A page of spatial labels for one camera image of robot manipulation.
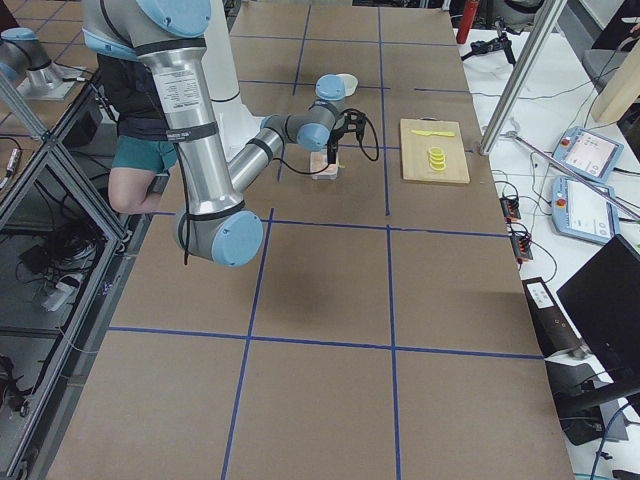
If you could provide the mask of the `second grey robot arm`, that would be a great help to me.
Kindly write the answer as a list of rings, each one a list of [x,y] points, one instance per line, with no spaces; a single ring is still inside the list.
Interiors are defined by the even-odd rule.
[[[54,62],[36,33],[25,27],[1,32],[1,72],[23,98],[32,100],[62,100],[85,81],[82,70]]]

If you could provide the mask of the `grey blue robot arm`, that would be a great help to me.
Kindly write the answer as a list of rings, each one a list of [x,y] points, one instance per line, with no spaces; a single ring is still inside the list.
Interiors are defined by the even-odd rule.
[[[301,114],[253,116],[240,97],[221,1],[85,1],[83,32],[91,50],[150,69],[182,169],[185,206],[174,238],[186,256],[239,267],[258,252],[263,227],[243,192],[297,144],[337,160],[346,133],[363,138],[366,116],[346,107],[334,74],[316,83]]]

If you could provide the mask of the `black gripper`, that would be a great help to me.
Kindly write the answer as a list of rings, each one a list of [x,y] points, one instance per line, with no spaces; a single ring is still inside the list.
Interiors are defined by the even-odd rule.
[[[335,165],[338,159],[338,142],[347,133],[354,133],[359,145],[363,144],[366,129],[366,114],[360,110],[345,110],[342,119],[332,130],[332,142],[327,144],[327,163]]]

